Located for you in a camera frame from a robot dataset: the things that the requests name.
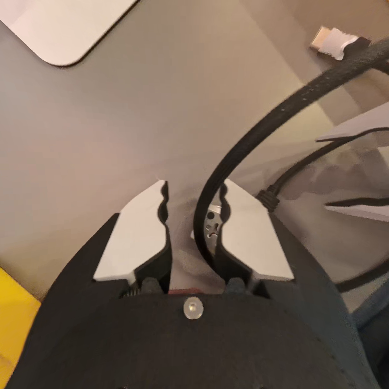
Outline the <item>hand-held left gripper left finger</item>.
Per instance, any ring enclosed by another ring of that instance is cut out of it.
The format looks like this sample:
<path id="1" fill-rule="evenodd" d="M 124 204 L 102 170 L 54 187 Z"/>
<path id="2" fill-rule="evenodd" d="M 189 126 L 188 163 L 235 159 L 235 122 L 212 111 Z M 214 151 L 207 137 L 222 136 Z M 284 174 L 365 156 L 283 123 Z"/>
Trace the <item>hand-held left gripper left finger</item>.
<path id="1" fill-rule="evenodd" d="M 159 180 L 122 208 L 95 270 L 95 281 L 126 280 L 134 287 L 155 278 L 162 287 L 169 286 L 168 200 L 168 182 Z"/>

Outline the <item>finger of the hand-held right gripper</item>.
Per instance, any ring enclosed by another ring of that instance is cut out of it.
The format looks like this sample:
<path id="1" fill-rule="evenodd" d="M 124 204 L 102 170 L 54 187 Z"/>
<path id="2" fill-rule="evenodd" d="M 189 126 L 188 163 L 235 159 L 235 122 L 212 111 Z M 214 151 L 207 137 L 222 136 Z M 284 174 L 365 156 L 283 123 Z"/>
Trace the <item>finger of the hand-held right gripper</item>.
<path id="1" fill-rule="evenodd" d="M 389 221 L 389 198 L 352 198 L 325 204 L 326 210 L 376 221 Z"/>
<path id="2" fill-rule="evenodd" d="M 327 134 L 318 137 L 316 142 L 329 142 L 341 139 L 354 139 L 377 131 L 389 129 L 389 103 L 386 102 L 374 109 L 349 119 Z"/>

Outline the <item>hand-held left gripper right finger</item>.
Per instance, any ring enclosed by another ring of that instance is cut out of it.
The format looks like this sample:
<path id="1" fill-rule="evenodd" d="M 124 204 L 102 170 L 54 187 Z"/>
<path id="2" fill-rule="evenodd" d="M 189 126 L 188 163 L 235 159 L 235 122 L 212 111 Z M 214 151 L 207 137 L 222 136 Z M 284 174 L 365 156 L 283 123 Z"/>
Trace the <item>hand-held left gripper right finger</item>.
<path id="1" fill-rule="evenodd" d="M 294 274 L 267 209 L 230 179 L 219 190 L 219 225 L 214 270 L 248 290 L 261 281 L 291 282 Z"/>

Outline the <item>white hdmi switch box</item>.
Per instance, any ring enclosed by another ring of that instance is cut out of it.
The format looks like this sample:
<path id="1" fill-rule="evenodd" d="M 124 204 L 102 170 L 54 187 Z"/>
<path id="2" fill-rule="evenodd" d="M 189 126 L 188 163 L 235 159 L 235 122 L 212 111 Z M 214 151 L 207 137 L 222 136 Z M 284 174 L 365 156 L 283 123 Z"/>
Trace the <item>white hdmi switch box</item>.
<path id="1" fill-rule="evenodd" d="M 214 255 L 222 224 L 221 206 L 210 204 L 204 221 L 203 232 L 208 250 Z"/>

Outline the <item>yellow plastic bin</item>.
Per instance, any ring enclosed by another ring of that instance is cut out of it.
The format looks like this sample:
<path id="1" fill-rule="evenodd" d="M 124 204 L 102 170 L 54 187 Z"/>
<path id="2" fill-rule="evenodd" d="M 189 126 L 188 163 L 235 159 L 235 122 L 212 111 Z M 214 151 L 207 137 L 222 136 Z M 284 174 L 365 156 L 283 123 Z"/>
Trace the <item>yellow plastic bin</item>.
<path id="1" fill-rule="evenodd" d="M 0 269 L 0 388 L 5 388 L 22 354 L 41 303 Z"/>

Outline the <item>person's jeans leg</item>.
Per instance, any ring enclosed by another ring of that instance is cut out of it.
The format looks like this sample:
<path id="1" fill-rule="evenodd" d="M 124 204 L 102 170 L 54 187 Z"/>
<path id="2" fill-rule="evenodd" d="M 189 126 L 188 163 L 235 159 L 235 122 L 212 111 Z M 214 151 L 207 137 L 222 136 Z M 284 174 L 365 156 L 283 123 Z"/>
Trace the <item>person's jeans leg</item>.
<path id="1" fill-rule="evenodd" d="M 352 314 L 368 362 L 381 388 L 389 388 L 389 280 Z"/>

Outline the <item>white tablet stand base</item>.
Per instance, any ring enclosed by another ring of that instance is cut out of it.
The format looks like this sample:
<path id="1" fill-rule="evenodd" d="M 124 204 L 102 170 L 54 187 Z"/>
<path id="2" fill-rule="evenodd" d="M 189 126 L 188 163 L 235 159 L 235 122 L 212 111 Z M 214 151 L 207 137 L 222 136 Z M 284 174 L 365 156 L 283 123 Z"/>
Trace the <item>white tablet stand base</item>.
<path id="1" fill-rule="evenodd" d="M 1 0 L 0 19 L 53 66 L 80 61 L 136 0 Z"/>

